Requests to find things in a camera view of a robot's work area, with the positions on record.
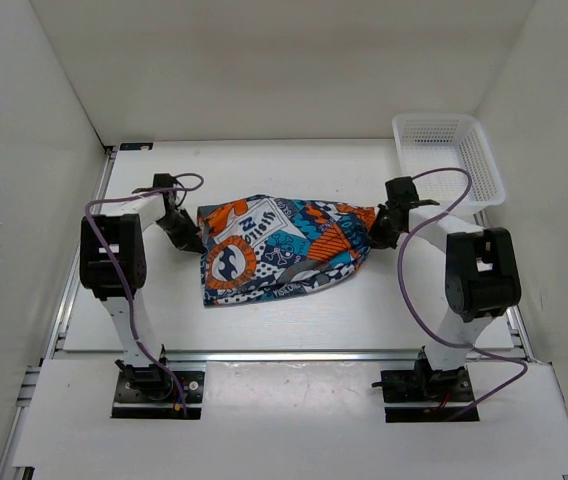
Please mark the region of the colourful patterned shorts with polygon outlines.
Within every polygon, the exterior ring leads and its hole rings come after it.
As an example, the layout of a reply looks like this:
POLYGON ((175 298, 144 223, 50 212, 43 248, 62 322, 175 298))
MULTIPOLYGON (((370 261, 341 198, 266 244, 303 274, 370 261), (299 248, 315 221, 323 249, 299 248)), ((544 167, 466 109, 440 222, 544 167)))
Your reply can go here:
POLYGON ((367 259, 378 211, 344 202, 253 195, 197 210, 207 307, 266 302, 329 288, 367 259))

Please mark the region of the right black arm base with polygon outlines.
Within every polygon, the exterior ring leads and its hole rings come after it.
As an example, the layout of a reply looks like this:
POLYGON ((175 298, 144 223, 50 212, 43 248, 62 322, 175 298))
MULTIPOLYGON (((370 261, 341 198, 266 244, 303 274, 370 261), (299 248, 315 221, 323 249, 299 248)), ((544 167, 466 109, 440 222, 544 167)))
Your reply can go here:
POLYGON ((469 373, 423 383, 414 371, 383 370, 371 387, 382 392, 387 424, 479 422, 469 373))

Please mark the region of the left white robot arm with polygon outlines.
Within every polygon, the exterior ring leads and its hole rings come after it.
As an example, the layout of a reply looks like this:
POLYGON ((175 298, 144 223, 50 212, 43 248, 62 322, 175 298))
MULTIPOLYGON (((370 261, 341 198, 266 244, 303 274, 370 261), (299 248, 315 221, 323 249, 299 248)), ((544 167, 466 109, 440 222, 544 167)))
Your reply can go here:
POLYGON ((119 198, 89 201, 80 232, 80 282, 108 312, 120 339, 125 373, 141 372, 139 388, 152 400, 170 395, 174 377, 154 338, 142 289, 147 279, 143 233, 160 228, 179 251, 201 254, 199 228, 182 203, 204 184, 196 173, 156 173, 152 185, 119 198))

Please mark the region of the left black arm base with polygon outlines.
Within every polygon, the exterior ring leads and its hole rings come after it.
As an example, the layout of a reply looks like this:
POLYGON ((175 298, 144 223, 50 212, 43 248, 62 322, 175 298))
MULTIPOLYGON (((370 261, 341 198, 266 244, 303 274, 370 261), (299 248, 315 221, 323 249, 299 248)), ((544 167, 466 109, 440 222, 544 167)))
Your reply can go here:
POLYGON ((199 420, 205 387, 205 372, 173 371, 174 378, 155 365, 132 367, 118 360, 111 417, 139 420, 199 420))

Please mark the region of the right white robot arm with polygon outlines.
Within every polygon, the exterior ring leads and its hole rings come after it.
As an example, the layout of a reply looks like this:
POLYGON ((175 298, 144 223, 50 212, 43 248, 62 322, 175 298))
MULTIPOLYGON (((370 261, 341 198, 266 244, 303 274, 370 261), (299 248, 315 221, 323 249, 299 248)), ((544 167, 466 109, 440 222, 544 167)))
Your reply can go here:
POLYGON ((521 283, 512 237, 504 228, 483 229, 453 215, 468 196, 472 179, 463 169, 466 185, 453 202, 443 206, 419 197, 413 177, 385 183, 387 201, 369 229, 376 249, 398 251, 400 292, 416 323, 430 341, 423 348, 424 368, 413 375, 413 387, 424 399, 434 400, 450 384, 448 374, 464 367, 467 354, 475 351, 480 334, 497 317, 521 299, 521 283), (412 304, 405 285, 404 257, 409 242, 420 238, 445 257, 444 293, 448 307, 437 330, 428 327, 412 304))

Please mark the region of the white plastic mesh basket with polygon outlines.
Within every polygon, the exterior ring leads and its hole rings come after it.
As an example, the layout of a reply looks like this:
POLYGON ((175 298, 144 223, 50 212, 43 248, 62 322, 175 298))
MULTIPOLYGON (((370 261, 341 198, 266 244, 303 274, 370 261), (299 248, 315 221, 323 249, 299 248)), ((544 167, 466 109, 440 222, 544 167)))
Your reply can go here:
POLYGON ((463 114, 399 114, 392 120, 400 171, 422 198, 444 206, 460 196, 457 216, 502 204, 506 192, 480 122, 463 114))

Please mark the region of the small dark label sticker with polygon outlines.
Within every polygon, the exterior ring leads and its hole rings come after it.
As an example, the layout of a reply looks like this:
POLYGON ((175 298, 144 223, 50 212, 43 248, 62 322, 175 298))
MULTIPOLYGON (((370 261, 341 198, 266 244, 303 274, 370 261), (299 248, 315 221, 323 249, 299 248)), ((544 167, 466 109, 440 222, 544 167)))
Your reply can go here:
POLYGON ((149 151, 154 146, 153 142, 124 142, 119 146, 120 151, 149 151))

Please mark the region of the aluminium front rail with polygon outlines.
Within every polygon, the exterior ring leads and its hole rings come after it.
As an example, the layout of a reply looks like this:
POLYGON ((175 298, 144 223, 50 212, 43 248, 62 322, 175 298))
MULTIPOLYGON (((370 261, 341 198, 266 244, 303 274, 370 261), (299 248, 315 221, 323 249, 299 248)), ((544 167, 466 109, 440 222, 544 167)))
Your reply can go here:
MULTIPOLYGON (((524 359, 522 347, 489 351, 493 355, 524 359)), ((301 351, 169 351, 166 354, 172 363, 202 362, 412 362, 418 350, 301 350, 301 351)), ((123 354, 114 351, 66 351, 57 350, 55 360, 116 360, 123 354)))

